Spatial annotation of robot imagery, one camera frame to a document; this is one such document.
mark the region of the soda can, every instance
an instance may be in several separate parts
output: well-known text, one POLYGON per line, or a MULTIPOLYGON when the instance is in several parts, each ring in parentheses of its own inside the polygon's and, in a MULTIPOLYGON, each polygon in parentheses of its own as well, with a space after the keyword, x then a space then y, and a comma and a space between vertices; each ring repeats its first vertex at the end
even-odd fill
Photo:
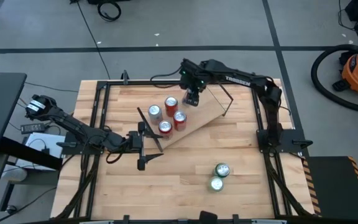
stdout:
POLYGON ((227 165, 225 163, 220 163, 220 164, 216 165, 216 167, 214 169, 214 175, 216 175, 220 178, 225 178, 229 174, 230 174, 229 165, 227 165))
POLYGON ((178 100, 175 97, 169 96, 165 100, 165 111, 168 117, 173 117, 175 112, 178 110, 178 100))
POLYGON ((160 130, 160 135, 163 136, 165 139, 170 139, 172 137, 172 124, 169 121, 161 121, 158 129, 160 130))
POLYGON ((158 125, 162 121, 162 111, 157 105, 151 105, 149 107, 150 122, 154 125, 158 125))
POLYGON ((173 115, 173 127, 177 131, 182 131, 186 128, 186 114, 183 111, 177 111, 175 115, 173 115))
POLYGON ((220 192, 223 189, 223 180, 220 177, 212 177, 208 182, 208 188, 213 192, 220 192))

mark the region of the vacuum hose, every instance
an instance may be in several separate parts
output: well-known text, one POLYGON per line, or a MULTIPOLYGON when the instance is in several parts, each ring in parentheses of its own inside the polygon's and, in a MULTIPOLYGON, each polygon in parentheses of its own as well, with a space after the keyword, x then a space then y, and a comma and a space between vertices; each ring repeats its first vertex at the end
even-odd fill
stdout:
POLYGON ((358 54, 358 46, 351 45, 351 44, 342 44, 335 46, 329 50, 324 51, 313 63, 313 66, 311 67, 311 81, 313 81, 314 87, 323 94, 326 98, 332 100, 333 102, 342 105, 346 108, 349 108, 351 110, 358 111, 358 105, 355 103, 351 103, 347 100, 344 100, 338 96, 336 96, 334 93, 331 93, 325 87, 320 83, 317 77, 317 69, 320 65, 320 63, 326 58, 328 55, 331 55, 334 52, 346 50, 349 52, 352 52, 354 54, 358 54))

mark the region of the red soda can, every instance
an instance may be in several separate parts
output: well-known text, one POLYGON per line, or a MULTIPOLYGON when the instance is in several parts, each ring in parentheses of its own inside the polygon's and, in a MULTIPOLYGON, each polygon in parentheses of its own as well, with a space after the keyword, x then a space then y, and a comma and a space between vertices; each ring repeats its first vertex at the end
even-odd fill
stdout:
POLYGON ((165 100, 165 111, 167 112, 168 117, 173 117, 175 112, 178 110, 178 100, 172 96, 169 96, 165 100))
POLYGON ((186 120, 186 114, 183 111, 177 111, 173 116, 173 127, 175 127, 175 130, 184 130, 186 128, 186 120))
POLYGON ((163 136, 165 139, 170 139, 172 137, 172 124, 169 121, 161 121, 159 126, 160 135, 163 136))

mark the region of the chair wheel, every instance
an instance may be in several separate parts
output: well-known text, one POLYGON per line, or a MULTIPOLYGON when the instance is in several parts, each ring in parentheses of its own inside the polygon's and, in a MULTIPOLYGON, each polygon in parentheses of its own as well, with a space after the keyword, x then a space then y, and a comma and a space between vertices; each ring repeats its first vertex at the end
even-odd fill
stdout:
POLYGON ((5 212, 8 214, 12 214, 17 211, 17 208, 13 205, 8 205, 5 212))

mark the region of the wooden table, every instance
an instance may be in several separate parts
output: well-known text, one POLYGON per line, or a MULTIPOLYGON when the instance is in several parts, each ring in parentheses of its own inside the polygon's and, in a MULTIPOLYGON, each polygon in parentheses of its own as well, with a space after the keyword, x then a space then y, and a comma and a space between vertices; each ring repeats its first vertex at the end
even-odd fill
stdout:
MULTIPOLYGON (((74 117, 88 124, 96 82, 81 82, 74 112, 74 117)), ((105 161, 106 154, 103 155, 92 220, 122 220, 123 215, 130 215, 131 220, 198 218, 201 210, 215 213, 219 218, 232 218, 232 214, 238 214, 240 218, 273 218, 265 163, 255 135, 257 122, 251 91, 239 85, 225 87, 234 98, 227 115, 166 148, 163 156, 146 165, 146 171, 137 170, 137 154, 125 154, 111 165, 105 161), (224 190, 211 193, 207 181, 214 166, 220 162, 228 163, 232 172, 224 179, 224 190)), ((227 107, 229 98, 220 87, 210 85, 208 88, 227 107)), ((169 91, 178 89, 177 86, 169 89, 151 85, 113 86, 106 125, 124 136, 129 130, 136 130, 140 121, 137 106, 147 111, 147 99, 164 100, 169 91)), ((283 96, 282 106, 286 105, 283 96)), ((99 124, 100 111, 96 124, 99 124)), ((280 109, 280 122, 286 129, 292 127, 286 110, 280 109)), ((146 153, 158 153, 158 149, 148 149, 146 153)), ((313 213, 301 160, 289 154, 282 154, 281 159, 288 188, 302 206, 313 213)), ((51 217, 59 214, 70 201, 77 190, 79 176, 80 156, 75 156, 60 173, 51 217)), ((81 214, 85 214, 88 193, 84 195, 81 214)), ((279 190, 277 195, 280 211, 284 213, 279 190)))

